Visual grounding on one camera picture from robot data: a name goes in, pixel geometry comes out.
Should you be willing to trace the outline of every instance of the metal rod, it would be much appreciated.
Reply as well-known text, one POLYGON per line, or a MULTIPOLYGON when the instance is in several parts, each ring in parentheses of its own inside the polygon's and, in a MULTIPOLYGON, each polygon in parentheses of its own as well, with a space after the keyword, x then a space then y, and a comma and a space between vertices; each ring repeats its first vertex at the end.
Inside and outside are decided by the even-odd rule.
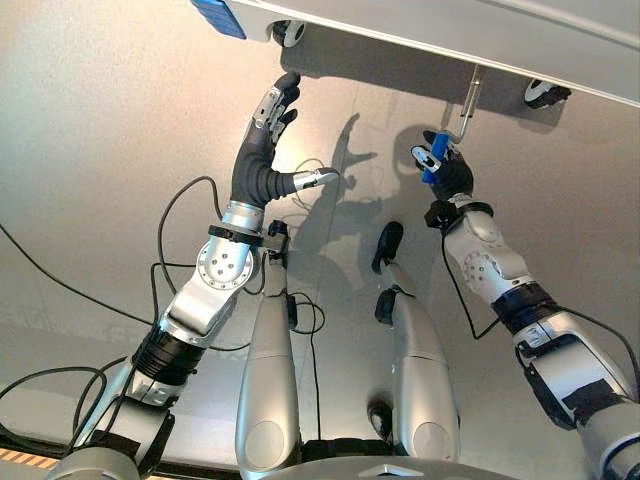
POLYGON ((464 138, 464 134, 467 131, 469 120, 473 117, 473 113, 476 110, 476 104, 480 97, 480 89, 484 82, 485 68, 481 65, 476 65, 473 69, 473 76, 471 77, 471 83, 469 84, 469 91, 467 92, 467 98, 464 101, 460 116, 462 117, 462 124, 458 135, 451 135, 451 141, 453 143, 460 143, 464 138))

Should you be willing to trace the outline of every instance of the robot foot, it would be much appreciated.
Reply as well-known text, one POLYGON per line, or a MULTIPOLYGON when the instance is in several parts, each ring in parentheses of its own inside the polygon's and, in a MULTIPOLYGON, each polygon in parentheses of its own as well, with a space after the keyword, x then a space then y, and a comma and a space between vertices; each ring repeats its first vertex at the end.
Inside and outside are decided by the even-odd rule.
POLYGON ((396 251, 402 240, 403 232, 404 229, 399 222, 389 222, 386 227, 384 227, 378 239, 378 249, 373 257, 373 262, 371 262, 371 269, 374 273, 378 275, 382 273, 380 270, 381 261, 387 264, 389 260, 396 258, 396 251))
POLYGON ((372 400, 367 408, 367 416, 380 439, 391 444, 393 442, 391 407, 383 400, 372 400))

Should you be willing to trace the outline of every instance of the blue handle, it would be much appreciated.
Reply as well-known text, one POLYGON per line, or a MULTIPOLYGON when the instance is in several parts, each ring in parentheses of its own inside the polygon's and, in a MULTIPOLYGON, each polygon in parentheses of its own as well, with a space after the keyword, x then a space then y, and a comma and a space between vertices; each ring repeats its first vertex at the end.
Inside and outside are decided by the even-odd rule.
MULTIPOLYGON (((436 138, 431 145, 431 154, 442 162, 444 160, 444 154, 447 151, 447 145, 449 145, 449 134, 443 132, 436 133, 436 138)), ((436 183, 436 178, 433 176, 433 173, 425 169, 422 172, 422 181, 433 185, 436 183)))

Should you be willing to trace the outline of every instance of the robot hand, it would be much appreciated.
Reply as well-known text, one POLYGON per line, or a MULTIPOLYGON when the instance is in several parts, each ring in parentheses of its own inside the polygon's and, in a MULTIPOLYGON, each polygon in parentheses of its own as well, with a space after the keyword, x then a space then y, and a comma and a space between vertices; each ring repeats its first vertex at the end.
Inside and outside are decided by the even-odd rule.
POLYGON ((276 145, 298 111, 287 107, 300 96, 300 75, 290 72, 278 79, 253 114, 236 157, 231 200, 264 209, 271 200, 323 185, 338 177, 332 168, 312 172, 280 173, 271 168, 276 145))
POLYGON ((429 184, 436 198, 443 202, 458 194, 471 196, 473 174, 449 135, 430 130, 422 134, 427 145, 411 149, 416 166, 423 171, 422 181, 429 184))

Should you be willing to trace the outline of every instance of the caster wheel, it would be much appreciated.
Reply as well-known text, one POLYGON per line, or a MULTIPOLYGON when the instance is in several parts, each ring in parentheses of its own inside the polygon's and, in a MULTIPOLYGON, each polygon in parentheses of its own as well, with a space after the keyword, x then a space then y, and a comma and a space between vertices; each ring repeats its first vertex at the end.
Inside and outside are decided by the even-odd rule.
POLYGON ((544 108, 564 102, 569 95, 568 88, 533 79, 524 91, 524 103, 531 108, 544 108))
POLYGON ((298 20, 283 20, 273 24, 273 39, 282 48, 291 48, 298 44, 307 24, 298 20))

